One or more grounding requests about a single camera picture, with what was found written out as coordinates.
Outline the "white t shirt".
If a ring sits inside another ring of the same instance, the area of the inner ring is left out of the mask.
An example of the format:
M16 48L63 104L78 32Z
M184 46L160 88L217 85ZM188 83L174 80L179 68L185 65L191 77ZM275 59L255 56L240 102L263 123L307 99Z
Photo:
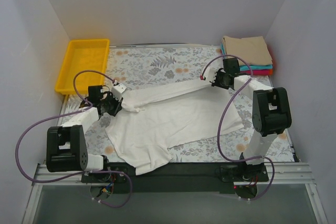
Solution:
M218 125L230 98L201 80L127 91L106 133L117 155L142 175L169 163L169 148L242 129L233 104Z

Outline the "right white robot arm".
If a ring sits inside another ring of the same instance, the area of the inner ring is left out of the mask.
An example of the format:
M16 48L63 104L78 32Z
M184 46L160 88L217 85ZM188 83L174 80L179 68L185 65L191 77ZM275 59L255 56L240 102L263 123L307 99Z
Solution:
M249 146L234 166L236 174L248 181L263 172L264 160L272 142L292 124L285 88L274 88L254 80L239 69L237 58L224 58L223 68L210 71L213 87L232 89L252 100L251 119L254 127Z

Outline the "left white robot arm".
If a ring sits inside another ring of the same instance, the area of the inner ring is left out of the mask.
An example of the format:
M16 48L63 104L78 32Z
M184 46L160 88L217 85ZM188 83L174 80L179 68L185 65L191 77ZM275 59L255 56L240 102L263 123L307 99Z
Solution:
M79 111L61 126L48 129L46 166L49 172L93 172L100 182L111 178L107 158L88 153L85 133L105 113L116 116L121 111L127 89L121 83L107 91L103 86L90 86Z

